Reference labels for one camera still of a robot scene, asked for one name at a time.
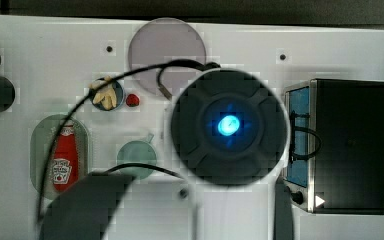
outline gray lid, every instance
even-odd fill
[[[142,26],[130,42],[128,54],[130,69],[174,59],[205,63],[205,58],[205,46],[199,34],[187,23],[174,18],[159,18]],[[157,72],[142,72],[134,78],[147,91],[162,96],[157,88]],[[164,73],[162,83],[173,95],[178,95],[196,75],[195,70],[170,68]]]

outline food item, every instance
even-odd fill
[[[79,179],[79,157],[72,121],[63,127],[58,136],[52,177],[55,190],[58,192],[65,191]]]
[[[139,97],[136,96],[135,94],[129,94],[126,99],[126,104],[129,107],[136,107],[139,106]]]
[[[105,81],[109,81],[111,78],[106,77]],[[91,84],[91,88],[98,88],[104,81],[96,81]],[[109,84],[105,86],[103,89],[99,90],[95,97],[93,98],[93,104],[101,103],[102,107],[105,110],[111,110],[117,106],[117,95],[115,94],[115,90],[113,84]]]

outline white surface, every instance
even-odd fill
[[[28,156],[33,128],[46,116],[67,111],[98,76],[127,71],[128,44],[142,24],[0,16],[0,75],[17,88],[15,104],[0,114],[0,239],[34,239],[37,193],[29,180]],[[204,39],[209,60],[251,72],[277,93],[285,86],[314,77],[384,80],[384,31],[192,26]],[[105,52],[107,44],[116,46],[115,53]],[[278,60],[281,53],[287,55],[286,61]],[[148,132],[156,136],[153,144],[159,156],[164,155],[157,136],[162,133],[167,103],[150,96],[132,81],[122,84],[126,91],[139,94],[142,104],[138,108],[103,113],[88,102],[76,116],[91,132],[96,169],[113,166],[124,143],[144,138]],[[172,162],[159,164],[177,167],[169,166]],[[207,192],[203,202],[209,204],[204,206],[234,208],[244,201],[248,211],[233,209],[226,216],[201,214],[205,222],[200,224],[215,226],[215,231],[209,234],[214,239],[267,239],[271,220],[261,213],[269,211],[270,198],[260,190],[267,191],[268,187],[261,185],[258,191],[229,193],[226,201],[222,201],[226,195],[223,192]],[[235,218],[247,219],[251,225],[234,225]],[[296,236],[301,240],[384,239],[384,216],[310,215],[294,208],[294,218]],[[228,230],[234,228],[236,233],[245,235],[228,235]],[[246,235],[247,230],[255,235]],[[203,236],[202,231],[198,233],[199,239]]]
[[[182,181],[134,184],[102,239],[192,240],[192,196],[179,198]]]

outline power cord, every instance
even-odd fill
[[[152,170],[155,170],[155,171],[158,171],[158,172],[162,172],[162,173],[168,174],[168,175],[173,176],[173,177],[177,177],[177,178],[183,179],[183,177],[180,176],[178,173],[172,172],[172,171],[167,170],[165,168],[160,168],[160,167],[157,167],[157,166],[154,166],[154,165],[150,165],[150,164],[145,164],[145,163],[124,163],[124,164],[120,164],[120,165],[117,165],[115,167],[112,167],[112,168],[108,169],[107,171],[105,171],[104,173],[109,174],[109,173],[115,172],[117,170],[120,170],[120,169],[123,169],[123,168],[128,168],[128,167],[148,168],[148,169],[152,169]]]
[[[296,118],[310,118],[310,114],[297,114],[295,113],[295,111],[292,111],[292,113],[289,116],[289,119],[291,122],[291,132],[292,132],[291,146],[289,148],[289,160],[291,162],[295,160],[308,160],[312,157],[315,157],[319,153],[320,149],[322,148],[322,140],[317,134],[317,132],[309,128],[295,126]],[[294,152],[295,151],[295,132],[304,132],[304,133],[313,135],[317,141],[316,149],[309,154],[305,154],[305,155],[296,154]]]
[[[193,69],[196,69],[196,70],[205,71],[205,70],[208,70],[208,69],[211,69],[211,68],[219,68],[220,65],[218,65],[216,63],[212,63],[212,62],[208,63],[206,65],[203,65],[202,63],[199,63],[199,62],[194,61],[194,60],[179,59],[179,60],[173,60],[173,61],[170,61],[170,62],[167,62],[167,63],[154,64],[154,65],[149,65],[149,66],[143,67],[143,68],[137,68],[137,69],[134,69],[132,71],[125,72],[125,73],[123,73],[123,74],[121,74],[119,76],[113,77],[113,78],[99,78],[99,79],[97,79],[97,80],[104,80],[105,82],[102,83],[101,85],[99,85],[96,88],[90,88],[89,89],[88,94],[86,96],[84,96],[74,106],[74,108],[71,109],[67,113],[66,117],[62,120],[62,123],[58,126],[58,129],[57,129],[57,131],[55,132],[55,134],[54,134],[54,136],[52,138],[51,144],[50,144],[50,146],[48,148],[48,154],[47,154],[46,159],[45,159],[45,164],[44,164],[44,167],[42,169],[42,175],[41,175],[42,177],[41,177],[41,181],[40,181],[40,185],[39,185],[39,198],[38,198],[37,207],[36,207],[36,212],[37,212],[36,222],[37,223],[40,223],[43,220],[43,217],[44,217],[44,213],[42,212],[42,206],[43,206],[43,197],[42,196],[43,196],[44,189],[45,189],[46,176],[47,176],[47,173],[48,173],[49,164],[51,163],[51,156],[52,156],[52,153],[53,153],[54,148],[55,148],[55,143],[56,143],[57,138],[58,138],[60,132],[62,131],[64,125],[71,119],[71,117],[77,112],[77,110],[86,102],[86,100],[88,98],[91,98],[94,95],[96,95],[96,93],[99,90],[101,90],[104,87],[108,86],[109,84],[112,84],[115,81],[118,81],[118,80],[123,79],[125,77],[132,76],[132,75],[135,75],[135,74],[140,73],[140,72],[149,71],[149,70],[152,70],[152,69],[161,69],[161,71],[159,72],[159,75],[157,77],[157,84],[158,84],[158,86],[161,89],[165,89],[164,92],[161,91],[161,89],[160,89],[160,91],[164,94],[164,96],[167,99],[170,100],[172,94],[161,83],[161,79],[160,79],[163,71],[166,68],[168,68],[168,67],[185,67],[185,68],[193,68]],[[160,170],[165,170],[165,169],[155,167],[154,170],[160,171]],[[165,170],[165,173],[167,173],[169,175],[178,175],[177,173],[173,173],[173,172],[168,171],[168,170]]]

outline ketchup bottle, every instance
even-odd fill
[[[79,157],[72,121],[67,122],[58,136],[52,176],[54,187],[58,192],[65,191],[79,179]]]

